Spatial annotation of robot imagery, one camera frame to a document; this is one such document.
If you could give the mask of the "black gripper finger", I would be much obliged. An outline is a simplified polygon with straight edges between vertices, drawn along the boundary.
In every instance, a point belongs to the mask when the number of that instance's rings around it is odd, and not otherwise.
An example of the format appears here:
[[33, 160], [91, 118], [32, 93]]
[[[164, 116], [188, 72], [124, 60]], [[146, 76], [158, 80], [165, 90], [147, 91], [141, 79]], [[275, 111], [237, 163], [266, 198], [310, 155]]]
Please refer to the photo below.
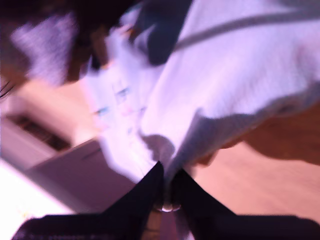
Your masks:
[[88, 240], [139, 240], [154, 204], [162, 199], [164, 168], [160, 162], [135, 187], [90, 222]]
[[185, 170], [175, 175], [171, 186], [196, 240], [260, 239], [243, 216], [208, 194]]

